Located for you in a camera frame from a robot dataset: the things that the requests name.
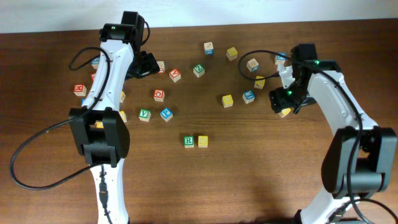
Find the yellow S block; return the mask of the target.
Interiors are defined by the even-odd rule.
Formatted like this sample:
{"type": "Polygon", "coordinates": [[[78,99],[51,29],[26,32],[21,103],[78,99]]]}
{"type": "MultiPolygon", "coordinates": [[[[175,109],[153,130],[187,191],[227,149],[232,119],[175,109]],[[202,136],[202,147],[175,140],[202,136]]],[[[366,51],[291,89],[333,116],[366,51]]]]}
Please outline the yellow S block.
{"type": "Polygon", "coordinates": [[[208,136],[198,137],[198,147],[208,147],[208,136]]]}
{"type": "Polygon", "coordinates": [[[278,115],[283,118],[287,116],[292,110],[290,108],[283,109],[281,112],[278,113],[278,115]]]}

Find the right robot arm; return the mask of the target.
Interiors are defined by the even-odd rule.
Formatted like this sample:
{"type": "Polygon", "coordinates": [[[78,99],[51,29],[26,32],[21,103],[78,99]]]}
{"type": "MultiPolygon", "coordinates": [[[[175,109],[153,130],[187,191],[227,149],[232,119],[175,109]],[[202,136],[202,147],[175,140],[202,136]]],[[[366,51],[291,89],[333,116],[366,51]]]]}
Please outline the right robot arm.
{"type": "Polygon", "coordinates": [[[318,59],[314,44],[299,44],[290,55],[276,53],[275,60],[282,86],[269,93],[272,110],[298,113],[316,103],[333,134],[321,167],[323,186],[293,223],[341,223],[350,208],[359,217],[356,223],[369,223],[358,203],[372,203],[371,197],[389,185],[397,134],[364,112],[341,68],[334,60],[318,59]]]}

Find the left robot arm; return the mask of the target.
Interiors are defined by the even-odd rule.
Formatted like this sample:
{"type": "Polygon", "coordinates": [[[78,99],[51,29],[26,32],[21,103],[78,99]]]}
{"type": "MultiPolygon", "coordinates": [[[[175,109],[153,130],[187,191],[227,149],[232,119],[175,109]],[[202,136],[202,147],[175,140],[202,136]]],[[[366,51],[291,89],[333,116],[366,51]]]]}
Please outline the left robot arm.
{"type": "Polygon", "coordinates": [[[98,223],[130,222],[123,189],[130,134],[119,107],[126,80],[160,70],[153,54],[141,50],[145,23],[137,12],[125,11],[120,24],[103,26],[95,80],[81,108],[69,113],[76,148],[95,182],[98,223]]]}

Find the green R block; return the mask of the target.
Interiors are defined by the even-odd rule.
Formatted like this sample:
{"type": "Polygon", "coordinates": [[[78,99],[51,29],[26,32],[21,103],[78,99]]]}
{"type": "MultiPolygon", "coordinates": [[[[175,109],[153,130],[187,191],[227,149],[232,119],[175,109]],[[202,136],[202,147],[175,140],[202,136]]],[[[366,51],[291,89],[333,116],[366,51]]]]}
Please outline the green R block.
{"type": "Polygon", "coordinates": [[[194,140],[193,136],[185,136],[183,140],[184,140],[183,144],[184,144],[185,148],[195,147],[195,140],[194,140]]]}

